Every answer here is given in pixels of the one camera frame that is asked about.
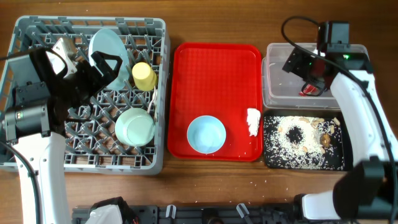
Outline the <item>white plastic fork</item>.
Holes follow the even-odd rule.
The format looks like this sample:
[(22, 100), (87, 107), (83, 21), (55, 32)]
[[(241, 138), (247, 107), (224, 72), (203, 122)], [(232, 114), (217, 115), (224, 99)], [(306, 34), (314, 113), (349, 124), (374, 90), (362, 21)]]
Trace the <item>white plastic fork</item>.
[(152, 106), (155, 105), (155, 102), (157, 100), (157, 89), (154, 87), (154, 92), (152, 94), (152, 99), (150, 100), (148, 106), (147, 106), (147, 113), (149, 114), (151, 111)]

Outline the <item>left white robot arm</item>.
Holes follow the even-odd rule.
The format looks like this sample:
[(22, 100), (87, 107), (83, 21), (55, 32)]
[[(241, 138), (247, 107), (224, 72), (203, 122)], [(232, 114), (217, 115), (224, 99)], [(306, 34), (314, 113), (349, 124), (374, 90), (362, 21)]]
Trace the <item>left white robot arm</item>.
[(91, 54), (94, 65), (80, 62), (69, 74), (67, 66), (55, 72), (49, 54), (56, 52), (39, 47), (3, 58), (17, 65), (1, 145), (16, 157), (24, 223), (70, 222), (63, 165), (68, 110), (89, 104), (117, 78), (123, 64), (117, 55), (96, 51)]

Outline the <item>yellow plastic cup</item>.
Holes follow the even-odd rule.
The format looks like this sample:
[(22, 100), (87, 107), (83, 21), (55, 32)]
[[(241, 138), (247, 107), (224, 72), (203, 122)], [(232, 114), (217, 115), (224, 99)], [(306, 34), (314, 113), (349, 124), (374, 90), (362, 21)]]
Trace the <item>yellow plastic cup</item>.
[(158, 81), (155, 71), (145, 62), (139, 62), (133, 66), (132, 77), (135, 86), (142, 91), (153, 90)]

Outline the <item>light green bowl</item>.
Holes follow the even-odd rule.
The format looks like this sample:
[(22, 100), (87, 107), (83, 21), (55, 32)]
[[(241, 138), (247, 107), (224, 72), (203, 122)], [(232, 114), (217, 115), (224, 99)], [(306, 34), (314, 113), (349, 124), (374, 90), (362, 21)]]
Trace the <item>light green bowl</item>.
[(118, 141), (125, 145), (132, 147), (145, 146), (154, 138), (155, 123), (146, 110), (130, 108), (117, 119), (115, 134)]

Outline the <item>small blue food bowl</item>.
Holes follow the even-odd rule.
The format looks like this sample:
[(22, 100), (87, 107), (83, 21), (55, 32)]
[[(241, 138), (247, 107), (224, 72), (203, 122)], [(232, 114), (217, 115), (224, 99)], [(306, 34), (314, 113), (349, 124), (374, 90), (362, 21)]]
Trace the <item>small blue food bowl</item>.
[(214, 116), (199, 116), (188, 125), (187, 141), (194, 151), (200, 154), (212, 154), (223, 147), (226, 141), (226, 128)]

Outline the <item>light blue plate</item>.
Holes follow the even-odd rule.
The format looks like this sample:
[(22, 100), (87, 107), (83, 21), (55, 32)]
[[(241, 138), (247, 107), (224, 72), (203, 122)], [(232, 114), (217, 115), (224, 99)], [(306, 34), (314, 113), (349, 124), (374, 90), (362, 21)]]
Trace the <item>light blue plate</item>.
[(121, 90), (125, 87), (124, 81), (129, 80), (129, 57), (127, 50), (120, 37), (111, 29), (99, 30), (90, 40), (88, 58), (91, 66), (95, 65), (95, 61), (91, 58), (93, 52), (102, 52), (109, 55), (119, 56), (123, 60), (123, 64), (118, 73), (118, 77), (111, 82), (107, 88), (111, 90)]

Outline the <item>white napkin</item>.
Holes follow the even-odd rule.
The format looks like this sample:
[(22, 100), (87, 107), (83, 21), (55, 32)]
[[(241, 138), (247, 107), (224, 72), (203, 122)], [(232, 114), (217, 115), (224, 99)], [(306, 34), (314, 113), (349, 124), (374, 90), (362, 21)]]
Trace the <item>white napkin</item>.
[(257, 136), (259, 132), (259, 123), (261, 118), (261, 112), (255, 108), (247, 109), (246, 122), (248, 124), (248, 130), (250, 136)]

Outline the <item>red snack wrapper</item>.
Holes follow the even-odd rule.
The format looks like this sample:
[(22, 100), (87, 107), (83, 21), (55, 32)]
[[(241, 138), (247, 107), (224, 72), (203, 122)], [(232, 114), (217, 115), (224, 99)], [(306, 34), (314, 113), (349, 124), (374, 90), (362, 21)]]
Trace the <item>red snack wrapper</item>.
[(304, 84), (299, 95), (300, 96), (316, 96), (318, 95), (319, 89), (311, 84)]

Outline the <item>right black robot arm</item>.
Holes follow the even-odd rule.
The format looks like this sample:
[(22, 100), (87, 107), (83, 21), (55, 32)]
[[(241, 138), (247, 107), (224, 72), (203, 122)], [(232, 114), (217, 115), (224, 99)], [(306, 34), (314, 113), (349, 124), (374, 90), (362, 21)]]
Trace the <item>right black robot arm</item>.
[(369, 57), (359, 52), (319, 56), (293, 49), (283, 69), (326, 85), (351, 141), (353, 169), (334, 186), (300, 198), (306, 220), (397, 219), (397, 138), (377, 96)]

